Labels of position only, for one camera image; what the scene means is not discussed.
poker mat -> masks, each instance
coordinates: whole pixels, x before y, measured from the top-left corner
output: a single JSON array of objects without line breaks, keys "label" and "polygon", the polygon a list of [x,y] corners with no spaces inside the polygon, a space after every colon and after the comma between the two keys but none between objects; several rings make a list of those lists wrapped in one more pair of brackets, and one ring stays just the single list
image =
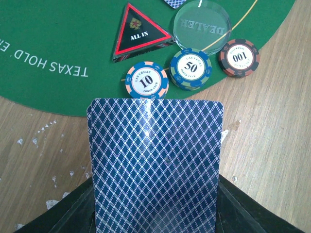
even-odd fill
[{"label": "poker mat", "polygon": [[[260,49],[279,28],[294,0],[214,2],[230,16],[230,39],[247,39]],[[173,9],[164,0],[131,3],[173,33],[174,16],[180,8]],[[126,5],[126,0],[1,1],[0,95],[35,109],[71,116],[85,116],[95,98],[129,98],[122,80],[134,64],[152,61],[167,68],[180,48],[171,45],[113,63]],[[187,92],[170,83],[166,98],[187,98],[225,78],[216,54],[210,59],[213,73],[203,88]]]}]

black triangle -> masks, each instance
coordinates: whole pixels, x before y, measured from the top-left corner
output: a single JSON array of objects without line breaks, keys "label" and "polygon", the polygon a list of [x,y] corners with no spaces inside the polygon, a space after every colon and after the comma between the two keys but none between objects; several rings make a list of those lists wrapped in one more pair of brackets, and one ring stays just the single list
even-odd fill
[{"label": "black triangle", "polygon": [[128,3],[124,10],[113,61],[123,61],[174,43],[175,39],[171,34]]}]

poker chip with number 10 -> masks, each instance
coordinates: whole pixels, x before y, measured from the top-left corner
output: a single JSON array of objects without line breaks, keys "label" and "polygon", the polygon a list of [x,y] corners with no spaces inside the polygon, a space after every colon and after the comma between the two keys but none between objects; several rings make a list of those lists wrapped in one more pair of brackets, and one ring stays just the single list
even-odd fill
[{"label": "poker chip with number 10", "polygon": [[128,71],[125,87],[136,99],[163,99],[169,89],[169,79],[159,64],[140,62]]},{"label": "poker chip with number 10", "polygon": [[257,69],[260,55],[252,42],[234,39],[225,44],[218,59],[221,69],[228,76],[244,77]]},{"label": "poker chip with number 10", "polygon": [[179,51],[171,61],[172,82],[183,90],[192,91],[201,88],[212,72],[208,56],[196,49]]}]

wooden table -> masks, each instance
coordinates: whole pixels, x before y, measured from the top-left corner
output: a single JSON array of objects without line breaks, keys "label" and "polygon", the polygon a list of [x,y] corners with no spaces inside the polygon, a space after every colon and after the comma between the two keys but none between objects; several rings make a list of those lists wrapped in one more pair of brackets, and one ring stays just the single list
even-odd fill
[{"label": "wooden table", "polygon": [[[192,99],[225,106],[220,171],[264,207],[311,233],[311,1],[297,0],[260,51],[257,71]],[[0,232],[13,232],[89,176],[85,117],[0,98]]]}]

white chip center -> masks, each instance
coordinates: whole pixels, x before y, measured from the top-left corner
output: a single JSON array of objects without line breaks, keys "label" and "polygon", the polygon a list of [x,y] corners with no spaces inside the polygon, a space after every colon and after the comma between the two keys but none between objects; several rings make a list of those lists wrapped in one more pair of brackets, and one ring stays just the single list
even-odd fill
[{"label": "white chip center", "polygon": [[186,54],[177,62],[178,73],[187,80],[196,80],[205,73],[205,64],[201,57],[195,54]]},{"label": "white chip center", "polygon": [[158,91],[161,86],[160,74],[152,68],[141,68],[133,74],[134,90],[143,96],[149,96]]},{"label": "white chip center", "polygon": [[235,45],[227,54],[229,65],[236,69],[247,69],[254,62],[252,51],[245,45]]}]

